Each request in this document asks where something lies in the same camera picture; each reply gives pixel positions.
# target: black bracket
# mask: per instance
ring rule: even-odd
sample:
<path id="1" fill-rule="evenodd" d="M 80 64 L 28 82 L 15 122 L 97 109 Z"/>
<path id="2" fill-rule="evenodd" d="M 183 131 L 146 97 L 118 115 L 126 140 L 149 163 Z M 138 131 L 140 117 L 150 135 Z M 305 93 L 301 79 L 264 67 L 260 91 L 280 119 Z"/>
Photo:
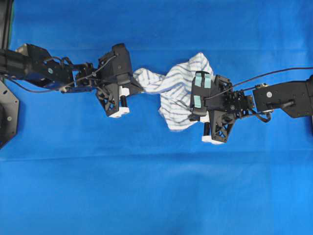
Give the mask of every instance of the black bracket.
<path id="1" fill-rule="evenodd" d="M 0 148 L 16 135 L 19 105 L 19 100 L 0 81 Z"/>

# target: black cable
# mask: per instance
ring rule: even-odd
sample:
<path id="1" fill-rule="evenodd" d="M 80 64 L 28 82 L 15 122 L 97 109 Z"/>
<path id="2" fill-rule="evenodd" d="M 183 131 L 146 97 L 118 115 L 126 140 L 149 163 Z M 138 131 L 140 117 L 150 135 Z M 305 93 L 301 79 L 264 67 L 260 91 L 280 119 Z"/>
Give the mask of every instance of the black cable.
<path id="1" fill-rule="evenodd" d="M 45 63 L 45 62 L 48 62 L 48 61 L 51 61 L 51 60 L 58 60 L 58 61 L 62 62 L 62 59 L 57 57 L 57 56 L 48 57 L 48 58 L 44 59 L 43 62 Z"/>
<path id="2" fill-rule="evenodd" d="M 30 90 L 30 89 L 28 89 L 28 88 L 22 86 L 20 83 L 14 81 L 14 80 L 11 79 L 11 78 L 8 78 L 8 77 L 4 77 L 4 78 L 6 78 L 6 79 L 8 79 L 10 82 L 13 82 L 14 84 L 18 85 L 20 88 L 24 89 L 25 91 L 32 92 L 32 93 L 47 93 L 47 92 L 52 92 L 52 91 L 58 91 L 58 90 L 60 90 L 60 89 L 63 88 L 63 87 L 70 86 L 70 85 L 74 84 L 75 82 L 78 82 L 78 81 L 83 80 L 83 79 L 88 79 L 89 77 L 96 75 L 101 69 L 103 69 L 103 68 L 108 64 L 108 62 L 109 62 L 111 59 L 113 59 L 113 58 L 115 58 L 115 57 L 116 57 L 116 55 L 110 57 L 102 66 L 100 66 L 96 71 L 92 72 L 91 74 L 89 74 L 89 75 L 87 75 L 87 76 L 84 76 L 84 77 L 80 77 L 80 78 L 78 78 L 77 80 L 72 81 L 72 82 L 70 82 L 70 83 L 68 83 L 68 84 L 66 84 L 66 85 L 64 85 L 64 86 L 61 86 L 61 87 L 58 87 L 58 88 L 54 88 L 54 89 L 51 89 L 51 90 L 44 90 L 44 91 L 34 91 L 34 90 Z"/>
<path id="3" fill-rule="evenodd" d="M 272 72 L 267 72 L 267 73 L 264 73 L 264 74 L 261 74 L 261 75 L 258 75 L 256 77 L 253 77 L 253 78 L 250 78 L 246 81 L 243 81 L 243 82 L 240 82 L 240 83 L 237 83 L 233 86 L 231 86 L 230 88 L 226 89 L 225 91 L 222 91 L 214 96 L 211 96 L 211 97 L 208 97 L 208 98 L 205 98 L 205 100 L 208 100 L 208 99 L 212 99 L 212 98 L 215 98 L 221 94 L 224 94 L 225 92 L 228 92 L 229 90 L 233 89 L 234 87 L 237 87 L 239 85 L 242 85 L 246 82 L 250 82 L 252 80 L 255 80 L 257 78 L 260 78 L 260 77 L 264 77 L 264 76 L 267 76 L 267 75 L 271 75 L 271 74 L 274 74 L 274 73 L 278 73 L 278 72 L 285 72 L 285 71 L 289 71 L 289 70 L 313 70 L 313 67 L 295 67 L 295 68 L 288 68 L 288 69 L 283 69 L 283 70 L 276 70 L 276 71 L 272 71 Z"/>
<path id="4" fill-rule="evenodd" d="M 23 87 L 20 83 L 12 80 L 11 78 L 7 78 L 10 82 L 13 82 L 14 84 L 18 85 L 20 88 L 24 89 L 25 91 L 28 91 L 28 92 L 32 92 L 32 93 L 47 93 L 47 92 L 51 92 L 53 90 L 45 90 L 45 91 L 33 91 L 33 90 L 30 90 L 30 89 L 27 89 L 26 87 Z"/>

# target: cloth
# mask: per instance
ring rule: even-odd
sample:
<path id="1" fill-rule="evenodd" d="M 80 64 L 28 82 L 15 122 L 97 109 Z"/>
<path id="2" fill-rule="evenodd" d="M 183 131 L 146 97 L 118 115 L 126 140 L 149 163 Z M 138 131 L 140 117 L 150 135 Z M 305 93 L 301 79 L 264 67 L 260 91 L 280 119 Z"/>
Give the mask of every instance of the cloth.
<path id="1" fill-rule="evenodd" d="M 168 128 L 182 131 L 197 121 L 190 121 L 190 93 L 192 80 L 196 71 L 213 74 L 209 61 L 203 53 L 198 53 L 186 63 L 175 65 L 165 75 L 138 69 L 134 78 L 141 84 L 146 93 L 160 94 L 161 107 L 159 113 L 164 117 Z"/>

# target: teal pad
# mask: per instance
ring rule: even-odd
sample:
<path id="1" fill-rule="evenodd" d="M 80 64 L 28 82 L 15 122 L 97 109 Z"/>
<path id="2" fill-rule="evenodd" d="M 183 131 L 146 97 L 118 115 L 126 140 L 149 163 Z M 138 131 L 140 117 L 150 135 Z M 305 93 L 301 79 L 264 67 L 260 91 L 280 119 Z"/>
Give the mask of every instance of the teal pad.
<path id="1" fill-rule="evenodd" d="M 211 75 L 204 75 L 204 88 L 211 88 Z"/>
<path id="2" fill-rule="evenodd" d="M 202 82 L 201 73 L 196 73 L 195 85 L 196 85 L 197 87 L 201 87 L 201 82 Z"/>
<path id="3" fill-rule="evenodd" d="M 196 108 L 201 108 L 201 99 L 199 95 L 194 95 L 194 103 Z"/>

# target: blue cloth surface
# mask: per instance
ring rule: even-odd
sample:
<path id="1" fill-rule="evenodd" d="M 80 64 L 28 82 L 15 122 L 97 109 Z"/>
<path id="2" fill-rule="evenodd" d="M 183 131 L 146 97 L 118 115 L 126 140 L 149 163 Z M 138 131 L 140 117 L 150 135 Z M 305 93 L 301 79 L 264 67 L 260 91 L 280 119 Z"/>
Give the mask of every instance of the blue cloth surface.
<path id="1" fill-rule="evenodd" d="M 16 0 L 10 47 L 31 43 L 97 65 L 123 42 L 134 70 L 162 74 L 201 51 L 237 83 L 312 66 L 312 12 L 310 0 Z M 266 124 L 239 120 L 227 144 L 211 145 L 201 123 L 170 132 L 159 95 L 130 97 L 131 113 L 113 119 L 94 93 L 8 86 L 21 105 L 18 134 L 0 151 L 1 235 L 313 232 L 309 118 L 276 110 Z"/>

